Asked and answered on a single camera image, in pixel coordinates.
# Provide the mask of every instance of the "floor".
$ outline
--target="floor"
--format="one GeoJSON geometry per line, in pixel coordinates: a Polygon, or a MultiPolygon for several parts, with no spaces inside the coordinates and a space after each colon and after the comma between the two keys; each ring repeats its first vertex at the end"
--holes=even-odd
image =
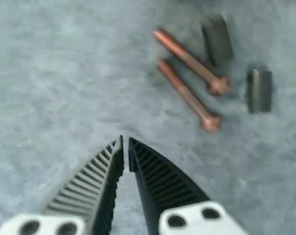
{"type": "MultiPolygon", "coordinates": [[[[296,235],[296,0],[0,0],[0,225],[123,135],[188,174],[252,234],[296,235]],[[222,13],[232,92],[205,84],[151,36],[158,26],[207,60],[200,21],[222,13]],[[207,134],[156,70],[168,57],[223,115],[207,134]],[[249,64],[273,71],[273,110],[250,115],[249,64]]],[[[135,176],[120,180],[113,235],[146,235],[135,176]]]]}

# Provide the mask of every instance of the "hole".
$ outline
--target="hole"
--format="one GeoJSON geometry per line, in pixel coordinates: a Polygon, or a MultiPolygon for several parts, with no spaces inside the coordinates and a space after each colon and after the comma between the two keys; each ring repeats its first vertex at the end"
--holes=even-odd
{"type": "Polygon", "coordinates": [[[57,232],[57,235],[74,235],[76,233],[77,227],[73,223],[63,224],[57,232]]]}
{"type": "Polygon", "coordinates": [[[202,210],[202,214],[206,219],[218,219],[219,217],[221,217],[220,214],[212,208],[202,210]]]}
{"type": "Polygon", "coordinates": [[[32,235],[35,234],[38,229],[39,222],[37,220],[31,220],[22,226],[20,235],[32,235]]]}
{"type": "Polygon", "coordinates": [[[186,221],[179,215],[172,215],[168,218],[168,225],[170,227],[182,227],[186,225],[186,221]]]}

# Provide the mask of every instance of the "bolt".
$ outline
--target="bolt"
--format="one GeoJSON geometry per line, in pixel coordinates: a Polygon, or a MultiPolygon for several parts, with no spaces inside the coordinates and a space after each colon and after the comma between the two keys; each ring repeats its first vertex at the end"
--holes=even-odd
{"type": "Polygon", "coordinates": [[[220,129],[221,117],[210,114],[205,106],[196,98],[192,91],[184,84],[166,60],[158,62],[158,69],[172,84],[178,94],[184,99],[191,110],[199,117],[201,127],[209,133],[220,129]]]}
{"type": "Polygon", "coordinates": [[[179,43],[170,36],[164,29],[159,28],[153,32],[156,39],[171,53],[178,56],[196,74],[203,78],[208,84],[208,90],[213,95],[220,95],[230,92],[230,80],[226,76],[217,77],[207,69],[200,61],[188,53],[179,43]]]}

